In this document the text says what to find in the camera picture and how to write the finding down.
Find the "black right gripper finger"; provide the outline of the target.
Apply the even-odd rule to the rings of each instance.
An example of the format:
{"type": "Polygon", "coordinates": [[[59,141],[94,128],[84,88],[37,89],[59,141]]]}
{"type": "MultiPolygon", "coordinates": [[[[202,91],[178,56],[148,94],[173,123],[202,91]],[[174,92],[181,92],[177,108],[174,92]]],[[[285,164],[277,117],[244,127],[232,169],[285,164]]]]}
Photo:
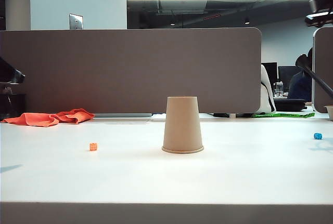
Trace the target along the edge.
{"type": "Polygon", "coordinates": [[[309,27],[322,27],[325,24],[332,23],[332,12],[310,14],[305,17],[304,21],[309,27]]]}

